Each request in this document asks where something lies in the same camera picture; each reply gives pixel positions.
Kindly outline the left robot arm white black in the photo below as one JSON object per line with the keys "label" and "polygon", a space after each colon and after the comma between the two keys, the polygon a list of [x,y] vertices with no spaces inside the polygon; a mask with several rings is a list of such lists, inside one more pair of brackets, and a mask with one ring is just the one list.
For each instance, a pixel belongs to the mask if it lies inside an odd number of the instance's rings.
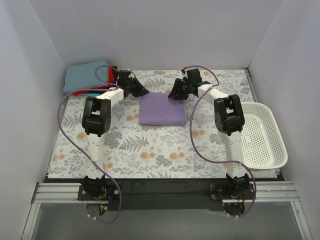
{"label": "left robot arm white black", "polygon": [[112,107],[128,95],[135,98],[149,93],[129,70],[121,70],[116,81],[117,86],[109,88],[96,97],[87,97],[82,116],[82,127],[86,133],[88,155],[93,166],[86,171],[83,180],[84,191],[95,200],[107,195],[103,170],[104,141],[111,127]]}

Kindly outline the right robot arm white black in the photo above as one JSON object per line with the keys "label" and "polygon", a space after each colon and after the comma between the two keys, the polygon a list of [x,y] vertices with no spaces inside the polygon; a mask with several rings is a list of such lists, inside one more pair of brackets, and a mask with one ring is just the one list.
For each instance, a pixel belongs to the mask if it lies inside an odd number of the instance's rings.
{"label": "right robot arm white black", "polygon": [[237,199],[250,187],[248,168],[244,165],[241,144],[245,116],[240,97],[237,94],[228,95],[217,89],[220,84],[203,81],[200,70],[196,66],[185,67],[181,70],[183,78],[177,78],[169,94],[173,100],[187,100],[190,95],[213,106],[215,127],[220,133],[226,152],[227,164],[226,183],[222,186],[212,186],[215,194],[227,195]]}

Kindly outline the purple t shirt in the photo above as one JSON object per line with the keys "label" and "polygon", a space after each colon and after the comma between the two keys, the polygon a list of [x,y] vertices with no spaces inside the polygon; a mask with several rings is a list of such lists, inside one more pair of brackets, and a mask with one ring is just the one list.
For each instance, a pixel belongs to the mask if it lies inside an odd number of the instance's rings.
{"label": "purple t shirt", "polygon": [[140,99],[139,124],[142,126],[183,127],[187,122],[185,102],[167,93],[150,92]]}

